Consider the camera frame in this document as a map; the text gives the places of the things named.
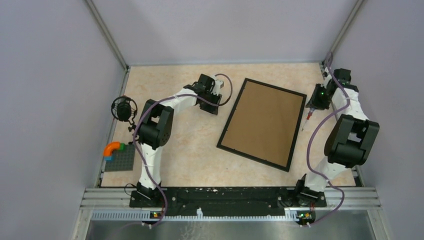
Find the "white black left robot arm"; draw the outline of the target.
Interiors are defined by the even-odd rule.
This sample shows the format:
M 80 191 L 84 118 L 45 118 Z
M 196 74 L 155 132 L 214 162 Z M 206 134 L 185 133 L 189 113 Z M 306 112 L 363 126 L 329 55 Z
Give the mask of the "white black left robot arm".
M 154 207 L 160 202 L 162 152 L 171 138 L 174 116 L 196 105 L 202 111 L 217 115 L 223 86 L 222 80 L 201 74 L 197 81 L 169 97 L 146 101 L 133 139 L 142 160 L 136 190 L 147 206 Z

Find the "black wooden picture frame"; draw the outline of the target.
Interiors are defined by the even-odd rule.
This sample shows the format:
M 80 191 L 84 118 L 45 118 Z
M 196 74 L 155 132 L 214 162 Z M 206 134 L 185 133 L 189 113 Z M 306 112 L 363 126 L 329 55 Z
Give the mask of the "black wooden picture frame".
M 307 95 L 246 78 L 217 148 L 289 172 Z

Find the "blue red handled screwdriver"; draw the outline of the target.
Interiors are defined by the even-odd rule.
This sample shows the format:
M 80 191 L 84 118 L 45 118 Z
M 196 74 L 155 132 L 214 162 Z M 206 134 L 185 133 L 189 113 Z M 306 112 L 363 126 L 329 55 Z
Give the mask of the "blue red handled screwdriver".
M 303 124 L 302 124 L 302 126 L 301 126 L 301 131 L 302 131 L 302 132 L 304 131 L 305 126 L 307 125 L 307 123 L 309 122 L 309 120 L 310 120 L 311 116 L 313 115 L 313 112 L 314 112 L 314 111 L 313 111 L 312 109 L 310 109 L 310 110 L 309 110 L 309 112 L 307 113 L 306 119 L 305 119 L 304 123 L 303 123 Z

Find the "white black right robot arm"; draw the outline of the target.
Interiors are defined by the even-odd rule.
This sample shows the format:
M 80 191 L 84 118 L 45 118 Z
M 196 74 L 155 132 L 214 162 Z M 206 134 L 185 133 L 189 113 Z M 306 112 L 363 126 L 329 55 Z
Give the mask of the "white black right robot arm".
M 315 110 L 333 107 L 333 112 L 325 119 L 335 117 L 337 122 L 324 144 L 324 157 L 319 164 L 312 168 L 310 160 L 306 160 L 310 171 L 297 181 L 293 192 L 293 200 L 299 206 L 321 201 L 325 188 L 333 179 L 363 165 L 380 130 L 379 123 L 369 120 L 363 112 L 359 89 L 351 84 L 350 70 L 324 67 L 321 73 L 323 83 L 315 85 L 306 104 L 307 116 L 311 117 Z

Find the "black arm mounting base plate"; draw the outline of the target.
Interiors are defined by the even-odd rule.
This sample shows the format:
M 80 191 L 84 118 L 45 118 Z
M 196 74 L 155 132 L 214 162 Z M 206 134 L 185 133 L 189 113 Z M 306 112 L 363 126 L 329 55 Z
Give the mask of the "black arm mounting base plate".
M 326 207 L 323 193 L 305 194 L 294 187 L 166 187 L 153 198 L 131 192 L 131 208 L 164 211 L 167 217 L 283 216 L 286 208 Z

